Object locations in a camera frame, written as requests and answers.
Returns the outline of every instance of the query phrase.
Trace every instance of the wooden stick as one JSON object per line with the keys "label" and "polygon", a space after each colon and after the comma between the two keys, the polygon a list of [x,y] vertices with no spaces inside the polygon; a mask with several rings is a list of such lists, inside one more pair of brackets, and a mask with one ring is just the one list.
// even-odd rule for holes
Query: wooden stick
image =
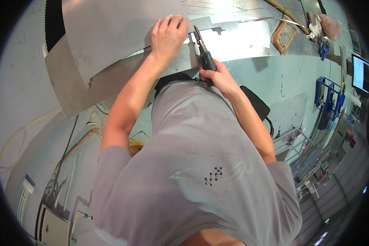
{"label": "wooden stick", "polygon": [[[277,3],[275,0],[265,0],[265,2],[269,3],[273,7],[276,7],[280,12],[287,15],[293,22],[297,22],[298,24],[301,24],[297,18],[295,18],[290,12],[288,12],[283,6],[281,6],[279,3]],[[306,35],[309,34],[309,31],[306,28],[303,28],[301,26],[298,26]]]}

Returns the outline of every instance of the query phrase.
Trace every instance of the electrical box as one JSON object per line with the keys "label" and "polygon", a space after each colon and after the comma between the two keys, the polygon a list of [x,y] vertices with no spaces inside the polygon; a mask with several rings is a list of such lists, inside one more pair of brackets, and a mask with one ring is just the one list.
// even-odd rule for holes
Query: electrical box
{"label": "electrical box", "polygon": [[47,246],[68,246],[69,222],[45,205],[41,207],[40,241]]}

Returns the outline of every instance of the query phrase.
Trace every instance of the right hand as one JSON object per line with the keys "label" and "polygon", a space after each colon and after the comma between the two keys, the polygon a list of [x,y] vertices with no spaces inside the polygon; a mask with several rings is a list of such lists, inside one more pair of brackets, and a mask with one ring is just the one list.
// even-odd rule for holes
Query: right hand
{"label": "right hand", "polygon": [[199,74],[202,76],[202,81],[205,81],[206,78],[210,78],[213,81],[214,86],[220,90],[222,95],[229,99],[231,96],[234,96],[238,91],[241,91],[238,84],[232,78],[230,72],[226,68],[226,66],[213,59],[214,63],[216,64],[216,72],[212,70],[204,70],[200,69]]}

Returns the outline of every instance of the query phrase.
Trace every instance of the gray t-shirt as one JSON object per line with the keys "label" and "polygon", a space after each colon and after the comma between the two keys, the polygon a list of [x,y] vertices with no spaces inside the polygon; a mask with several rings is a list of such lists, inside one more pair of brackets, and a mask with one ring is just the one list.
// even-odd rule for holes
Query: gray t-shirt
{"label": "gray t-shirt", "polygon": [[247,246],[287,245],[302,217],[290,167],[268,165],[216,88],[165,86],[152,109],[152,138],[134,157],[100,153],[93,224],[110,245],[180,245],[215,228]]}

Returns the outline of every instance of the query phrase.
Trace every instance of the yellow cable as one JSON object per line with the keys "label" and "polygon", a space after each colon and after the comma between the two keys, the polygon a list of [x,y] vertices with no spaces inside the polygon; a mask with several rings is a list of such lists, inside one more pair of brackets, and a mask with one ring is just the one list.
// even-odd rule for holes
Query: yellow cable
{"label": "yellow cable", "polygon": [[4,150],[1,152],[1,155],[0,155],[0,161],[1,161],[1,159],[2,159],[2,157],[3,157],[3,155],[4,155],[4,153],[7,151],[7,149],[8,149],[8,147],[10,146],[10,144],[12,143],[12,142],[14,142],[15,141],[15,139],[17,139],[21,134],[22,134],[22,132],[24,132],[27,128],[29,128],[31,125],[33,125],[34,123],[36,123],[37,121],[39,121],[39,120],[41,120],[41,119],[43,119],[43,118],[45,118],[45,117],[48,117],[48,116],[51,116],[51,115],[55,115],[55,114],[58,114],[58,113],[60,113],[62,110],[60,110],[60,111],[57,111],[57,112],[55,112],[55,113],[50,113],[50,114],[47,114],[47,115],[44,115],[44,116],[41,116],[41,117],[39,117],[38,119],[36,119],[35,121],[33,121],[33,122],[31,122],[30,124],[28,124],[25,128],[23,128],[16,136],[14,136],[14,138],[5,146],[5,148],[4,148]]}

